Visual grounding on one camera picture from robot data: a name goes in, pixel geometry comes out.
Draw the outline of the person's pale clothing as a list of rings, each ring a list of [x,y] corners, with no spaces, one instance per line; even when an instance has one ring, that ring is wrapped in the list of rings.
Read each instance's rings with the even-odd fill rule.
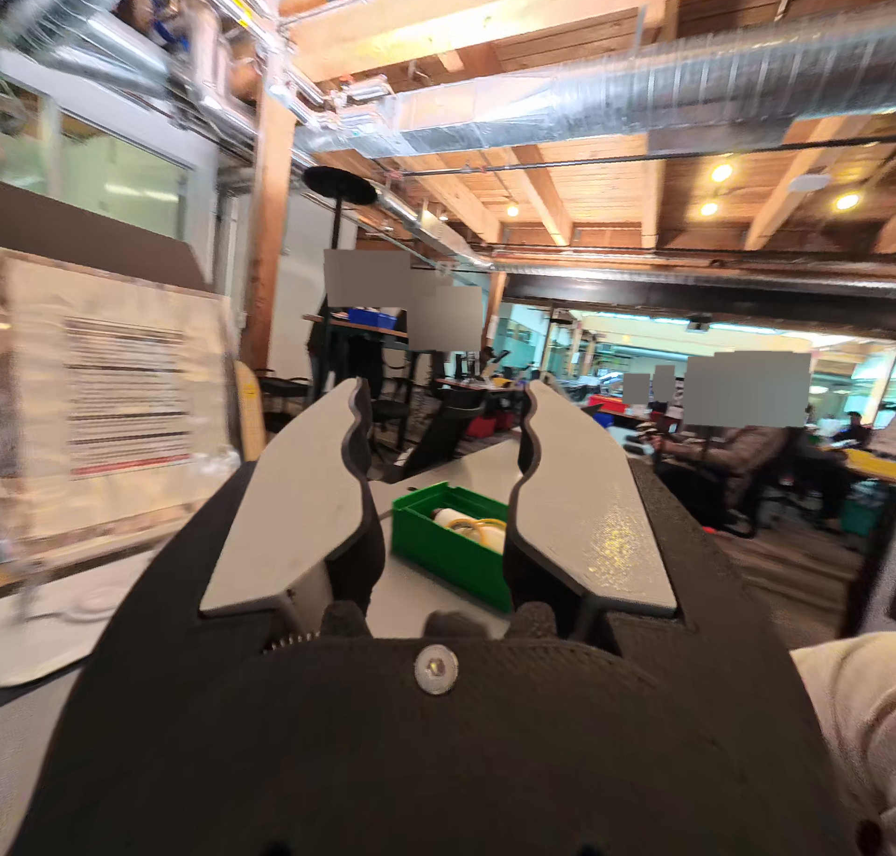
[[[895,633],[795,649],[790,657],[833,761],[861,854],[895,853]]]

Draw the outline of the white flat base plate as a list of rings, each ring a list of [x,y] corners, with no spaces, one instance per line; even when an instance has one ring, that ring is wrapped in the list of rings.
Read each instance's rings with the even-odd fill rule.
[[[144,551],[1,600],[1,686],[39,681],[87,657],[151,563]]]

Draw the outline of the silver ventilation duct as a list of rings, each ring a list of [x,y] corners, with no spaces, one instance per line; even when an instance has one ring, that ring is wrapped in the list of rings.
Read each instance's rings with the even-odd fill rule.
[[[783,134],[893,108],[894,65],[890,2],[404,91],[297,125],[294,147],[379,159],[716,126]]]

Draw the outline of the black floor lamp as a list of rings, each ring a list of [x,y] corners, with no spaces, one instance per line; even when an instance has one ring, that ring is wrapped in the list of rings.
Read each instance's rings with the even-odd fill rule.
[[[338,249],[344,207],[346,205],[366,207],[375,204],[378,197],[375,186],[348,170],[330,166],[306,168],[302,172],[301,179],[308,190],[333,201],[330,249]]]

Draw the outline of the black monitor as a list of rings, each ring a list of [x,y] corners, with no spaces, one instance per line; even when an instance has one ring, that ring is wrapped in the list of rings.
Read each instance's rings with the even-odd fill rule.
[[[394,484],[449,463],[469,425],[485,412],[484,388],[449,389],[417,445],[384,469],[381,481]]]

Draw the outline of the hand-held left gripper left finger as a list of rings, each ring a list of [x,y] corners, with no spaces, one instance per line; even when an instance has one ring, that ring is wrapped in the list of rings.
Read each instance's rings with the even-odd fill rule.
[[[275,436],[252,477],[199,610],[322,617],[352,603],[365,617],[385,569],[385,537],[367,473],[367,382],[343,381]]]

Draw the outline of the laminated instruction sheet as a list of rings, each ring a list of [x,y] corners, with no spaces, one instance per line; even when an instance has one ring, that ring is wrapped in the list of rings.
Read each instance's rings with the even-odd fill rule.
[[[2,535],[191,506],[241,463],[226,300],[2,250]]]

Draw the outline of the grey desk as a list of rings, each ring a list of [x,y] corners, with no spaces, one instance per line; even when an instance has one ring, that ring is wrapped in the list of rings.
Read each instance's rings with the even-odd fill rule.
[[[512,436],[409,481],[396,484],[373,482],[371,491],[387,548],[391,548],[392,504],[398,497],[447,481],[505,503],[512,485],[520,477],[518,451],[519,440]],[[425,618],[437,610],[460,610],[483,622],[494,632],[503,631],[506,627],[506,620],[498,611],[389,552],[385,570],[375,585],[367,612],[367,622],[374,635],[379,638],[415,638],[421,634]],[[41,700],[48,697],[49,724],[53,725],[67,697],[68,684],[73,681],[83,660],[39,681],[16,688],[2,688],[2,722],[7,723],[13,718],[16,700],[24,697],[25,710],[28,710],[32,704],[40,705]]]

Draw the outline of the wood-top standing desk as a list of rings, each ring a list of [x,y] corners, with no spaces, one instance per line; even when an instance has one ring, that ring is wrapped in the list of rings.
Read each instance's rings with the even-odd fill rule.
[[[352,324],[346,312],[320,309],[315,316],[303,316],[312,322],[307,351],[310,365],[308,402],[311,404],[326,389],[345,379],[362,378],[372,400],[379,399],[385,384],[385,349],[408,347],[408,334]]]

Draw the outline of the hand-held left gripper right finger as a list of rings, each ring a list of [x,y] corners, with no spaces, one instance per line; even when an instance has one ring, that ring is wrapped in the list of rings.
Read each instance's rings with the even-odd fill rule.
[[[657,538],[622,447],[541,381],[526,389],[521,478],[511,490],[505,579],[538,568],[584,605],[672,617],[678,610]]]

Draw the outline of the brown partition panel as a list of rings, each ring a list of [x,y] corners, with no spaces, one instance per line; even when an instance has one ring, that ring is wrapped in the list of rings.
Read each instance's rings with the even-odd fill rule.
[[[187,290],[210,288],[185,242],[1,185],[1,247]]]

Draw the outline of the green plastic bin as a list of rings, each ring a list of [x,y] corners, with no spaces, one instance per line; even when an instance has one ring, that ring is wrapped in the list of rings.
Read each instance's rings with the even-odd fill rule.
[[[510,613],[503,552],[495,553],[437,526],[430,514],[440,507],[504,522],[509,514],[506,503],[447,481],[435,483],[393,502],[393,553],[494,610]]]

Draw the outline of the white tape roll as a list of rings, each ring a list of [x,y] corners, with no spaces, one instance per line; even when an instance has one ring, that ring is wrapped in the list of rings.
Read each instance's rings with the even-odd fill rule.
[[[496,554],[504,551],[505,522],[493,518],[475,518],[450,507],[440,507],[430,514],[437,526],[487,548]]]

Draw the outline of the wooden support post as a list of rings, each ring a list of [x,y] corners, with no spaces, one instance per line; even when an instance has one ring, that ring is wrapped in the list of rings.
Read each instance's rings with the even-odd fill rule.
[[[279,260],[287,224],[296,118],[267,90],[258,109],[247,237],[245,324],[240,359],[250,369],[267,367]]]

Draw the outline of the rounded wooden board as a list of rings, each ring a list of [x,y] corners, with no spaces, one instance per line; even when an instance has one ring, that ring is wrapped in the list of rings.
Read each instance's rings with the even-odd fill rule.
[[[254,462],[267,445],[263,396],[256,375],[242,361],[233,362],[243,459]]]

